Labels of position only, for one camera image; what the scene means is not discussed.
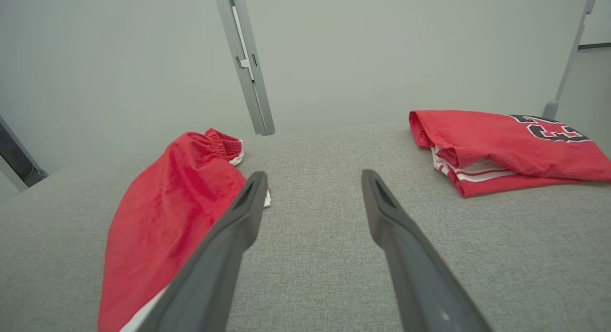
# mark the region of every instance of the red stripe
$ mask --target red stripe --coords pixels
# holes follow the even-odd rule
[[[456,171],[456,170],[454,170],[454,173],[468,175],[469,177],[475,177],[475,176],[480,175],[480,174],[486,174],[486,173],[491,173],[491,172],[505,172],[505,171],[511,171],[511,170],[510,169],[507,169],[507,170],[490,170],[490,171],[483,171],[483,172],[478,172],[478,173],[466,173],[466,172],[463,172],[463,171]]]

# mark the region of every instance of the folded jersey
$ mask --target folded jersey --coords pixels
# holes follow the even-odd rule
[[[552,119],[486,112],[412,111],[415,142],[463,197],[561,184],[611,182],[611,161],[585,135]]]

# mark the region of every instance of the gray fabric surface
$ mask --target gray fabric surface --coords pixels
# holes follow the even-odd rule
[[[611,325],[611,186],[463,199],[405,127],[245,140],[272,206],[246,252],[231,331],[400,330],[386,259],[369,236],[360,171],[375,169],[498,331]],[[0,330],[93,331],[105,236],[155,155],[57,173],[0,207]]]
[[[0,331],[97,330],[108,228],[155,158],[72,167],[0,206]]]

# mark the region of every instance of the white wall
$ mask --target white wall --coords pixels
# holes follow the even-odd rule
[[[15,197],[19,190],[9,180],[9,178],[0,171],[0,205],[5,204],[9,199]]]
[[[215,0],[0,0],[0,115],[49,173],[254,135]]]
[[[577,51],[556,119],[592,139],[611,158],[611,48]]]
[[[580,45],[611,43],[611,0],[596,0],[584,25]]]
[[[276,129],[541,114],[586,0],[246,0]]]

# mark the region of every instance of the red clothing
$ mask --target red clothing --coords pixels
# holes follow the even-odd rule
[[[427,110],[412,111],[410,126],[420,147],[438,147],[434,156],[440,158],[440,170],[463,197],[564,182],[611,182],[611,161],[596,143],[551,119]],[[482,160],[504,169],[467,170]],[[492,172],[496,177],[487,179]]]
[[[166,287],[246,179],[238,139],[188,132],[129,186],[108,231],[98,329],[118,332]]]

